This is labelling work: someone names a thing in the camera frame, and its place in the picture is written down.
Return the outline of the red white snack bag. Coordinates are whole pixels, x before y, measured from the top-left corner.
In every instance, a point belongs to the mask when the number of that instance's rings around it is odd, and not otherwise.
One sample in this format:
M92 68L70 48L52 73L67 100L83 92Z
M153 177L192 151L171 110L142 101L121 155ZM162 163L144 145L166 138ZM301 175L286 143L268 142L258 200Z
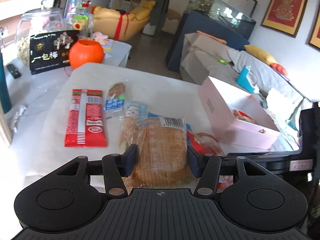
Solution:
M201 155L225 156L223 149L213 135L207 133L193 133L187 130L188 144ZM217 192L221 193L233 184L233 176L220 176Z

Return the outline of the round bread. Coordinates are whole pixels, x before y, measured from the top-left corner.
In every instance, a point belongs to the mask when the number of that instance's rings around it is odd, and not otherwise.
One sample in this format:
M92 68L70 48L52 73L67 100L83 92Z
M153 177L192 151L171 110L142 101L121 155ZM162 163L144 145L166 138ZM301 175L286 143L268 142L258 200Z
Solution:
M120 120L122 141L136 144L139 154L131 175L123 179L134 188L190 188L199 181L192 175L187 156L185 118L164 116Z

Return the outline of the red long snack packet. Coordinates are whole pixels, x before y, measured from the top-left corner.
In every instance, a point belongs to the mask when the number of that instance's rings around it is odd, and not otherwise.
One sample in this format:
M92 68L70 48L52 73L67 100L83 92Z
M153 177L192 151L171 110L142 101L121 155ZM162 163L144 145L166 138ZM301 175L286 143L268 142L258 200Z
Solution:
M72 90L65 134L66 147L107 147L103 121L103 92Z

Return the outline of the blue seaweed snack bag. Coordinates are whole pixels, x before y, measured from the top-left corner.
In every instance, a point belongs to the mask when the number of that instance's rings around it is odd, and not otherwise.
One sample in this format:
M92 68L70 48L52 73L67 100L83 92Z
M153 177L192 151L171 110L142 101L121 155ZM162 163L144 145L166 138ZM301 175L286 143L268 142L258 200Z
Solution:
M158 115L150 113L148 106L139 102L126 101L123 107L122 118L131 118L135 120L143 120L148 117L157 117Z

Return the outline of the blueberry lollipop snack packet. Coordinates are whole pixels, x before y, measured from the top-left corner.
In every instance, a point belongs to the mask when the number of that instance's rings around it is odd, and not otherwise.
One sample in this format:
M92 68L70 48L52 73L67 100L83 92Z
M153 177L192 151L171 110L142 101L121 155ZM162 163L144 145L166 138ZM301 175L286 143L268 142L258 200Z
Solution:
M104 105L105 117L107 119L120 116L123 113L126 101L125 83L119 82L113 84L107 93L107 99Z

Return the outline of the pink cardboard box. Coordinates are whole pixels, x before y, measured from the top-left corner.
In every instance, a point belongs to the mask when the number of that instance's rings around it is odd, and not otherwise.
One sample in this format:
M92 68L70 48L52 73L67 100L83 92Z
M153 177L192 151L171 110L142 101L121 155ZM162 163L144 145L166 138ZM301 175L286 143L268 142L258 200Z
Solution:
M279 129L252 94L209 76L198 95L218 142L268 150L278 139Z

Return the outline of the grey covered sofa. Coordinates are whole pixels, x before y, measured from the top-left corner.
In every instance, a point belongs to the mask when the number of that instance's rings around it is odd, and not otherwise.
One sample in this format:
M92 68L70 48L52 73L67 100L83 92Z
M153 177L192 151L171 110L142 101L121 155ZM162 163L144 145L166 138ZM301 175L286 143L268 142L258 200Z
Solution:
M263 97L274 88L294 106L306 101L271 67L246 51L233 49L199 33L184 36L180 62L183 79L201 85L211 76L237 86L235 80L244 66L250 66Z

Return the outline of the white coffee table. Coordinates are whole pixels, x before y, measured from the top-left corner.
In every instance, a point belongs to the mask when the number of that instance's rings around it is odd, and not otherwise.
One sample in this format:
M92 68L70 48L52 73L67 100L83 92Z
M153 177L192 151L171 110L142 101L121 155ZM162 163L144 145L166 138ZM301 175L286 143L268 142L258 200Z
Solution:
M125 42L114 41L111 50L104 50L103 64L123 67L127 65L132 46Z

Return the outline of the teal water bottle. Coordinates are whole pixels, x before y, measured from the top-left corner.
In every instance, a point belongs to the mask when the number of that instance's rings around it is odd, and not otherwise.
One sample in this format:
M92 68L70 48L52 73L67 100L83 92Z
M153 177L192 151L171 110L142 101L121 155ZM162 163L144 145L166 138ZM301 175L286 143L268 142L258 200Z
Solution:
M11 110L12 104L11 104L9 91L7 87L7 81L5 77L2 53L0 54L0 97L1 97L1 106L3 109L3 113L6 114Z

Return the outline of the pink plush toy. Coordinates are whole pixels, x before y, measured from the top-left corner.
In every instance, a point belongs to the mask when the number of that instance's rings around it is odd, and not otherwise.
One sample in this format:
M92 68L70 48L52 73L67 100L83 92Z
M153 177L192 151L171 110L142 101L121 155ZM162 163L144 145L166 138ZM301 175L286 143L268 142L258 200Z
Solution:
M108 36L102 34L102 33L99 32L99 31L94 32L94 33L91 35L91 39L92 39L93 41L98 42L101 46L104 46L104 45L106 45L106 44L109 42Z

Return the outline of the black tea box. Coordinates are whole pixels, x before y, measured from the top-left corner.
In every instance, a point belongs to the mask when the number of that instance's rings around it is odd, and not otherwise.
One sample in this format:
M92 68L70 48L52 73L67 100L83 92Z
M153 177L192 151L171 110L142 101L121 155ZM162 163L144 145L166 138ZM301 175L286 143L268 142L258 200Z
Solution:
M30 37L29 69L40 74L69 66L69 51L78 41L80 31L64 30Z

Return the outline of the black remote control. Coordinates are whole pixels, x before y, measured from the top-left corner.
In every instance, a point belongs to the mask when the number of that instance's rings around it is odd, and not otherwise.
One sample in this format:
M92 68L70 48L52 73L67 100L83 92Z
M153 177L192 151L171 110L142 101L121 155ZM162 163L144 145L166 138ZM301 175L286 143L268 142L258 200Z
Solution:
M12 64L12 63L8 64L7 70L12 75L12 77L14 79L18 79L21 77L20 71L18 70L18 68L14 64Z

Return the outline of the blue fish tank cabinet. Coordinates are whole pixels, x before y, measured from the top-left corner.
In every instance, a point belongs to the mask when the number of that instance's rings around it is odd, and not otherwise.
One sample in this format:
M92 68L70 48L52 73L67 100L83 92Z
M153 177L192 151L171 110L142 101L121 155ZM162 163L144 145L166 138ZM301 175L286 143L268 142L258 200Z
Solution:
M252 19L257 0L238 0L233 5L224 0L189 0L165 58L168 70L179 73L186 34L201 31L244 50L256 25Z

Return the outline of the dark coat on stand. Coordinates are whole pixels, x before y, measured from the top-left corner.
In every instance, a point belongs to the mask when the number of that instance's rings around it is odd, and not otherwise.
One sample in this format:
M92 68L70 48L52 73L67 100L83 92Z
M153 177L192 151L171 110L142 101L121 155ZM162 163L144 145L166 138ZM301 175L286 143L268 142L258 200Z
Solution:
M149 24L156 27L156 32L160 31L167 18L170 0L149 0L155 1L156 4L150 13Z

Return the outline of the large glass jar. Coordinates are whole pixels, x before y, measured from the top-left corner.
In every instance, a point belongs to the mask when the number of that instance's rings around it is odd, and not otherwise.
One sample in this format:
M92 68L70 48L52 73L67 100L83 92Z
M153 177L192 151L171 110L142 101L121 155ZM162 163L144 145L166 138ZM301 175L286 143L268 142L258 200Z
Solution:
M34 9L25 12L18 23L15 36L17 58L29 65L30 39L33 35L61 31L65 22L59 8Z

